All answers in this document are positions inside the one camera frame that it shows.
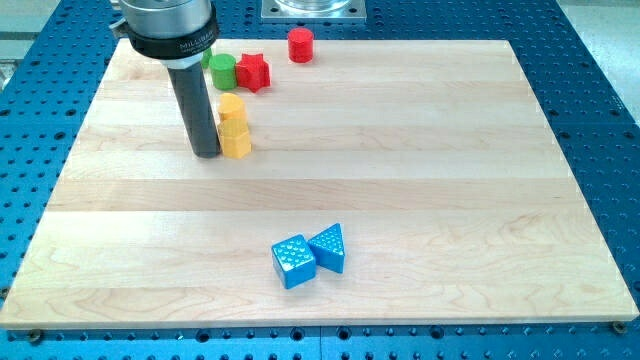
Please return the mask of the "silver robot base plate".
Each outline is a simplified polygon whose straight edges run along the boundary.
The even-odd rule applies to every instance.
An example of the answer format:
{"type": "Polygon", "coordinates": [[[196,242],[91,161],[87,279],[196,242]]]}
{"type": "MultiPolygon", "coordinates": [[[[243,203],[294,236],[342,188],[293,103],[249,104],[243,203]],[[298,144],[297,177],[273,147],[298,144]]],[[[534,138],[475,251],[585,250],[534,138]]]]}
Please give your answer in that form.
{"type": "Polygon", "coordinates": [[[262,23],[364,23],[365,0],[261,0],[262,23]]]}

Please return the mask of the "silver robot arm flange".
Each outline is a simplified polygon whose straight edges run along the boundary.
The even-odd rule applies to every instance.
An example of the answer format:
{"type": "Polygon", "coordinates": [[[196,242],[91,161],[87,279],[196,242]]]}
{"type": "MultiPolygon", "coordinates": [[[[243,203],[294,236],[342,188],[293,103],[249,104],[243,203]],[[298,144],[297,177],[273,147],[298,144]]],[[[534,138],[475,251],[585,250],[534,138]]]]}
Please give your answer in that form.
{"type": "Polygon", "coordinates": [[[139,54],[171,70],[200,62],[219,36],[216,8],[210,0],[119,0],[122,13],[109,26],[139,54]]]}

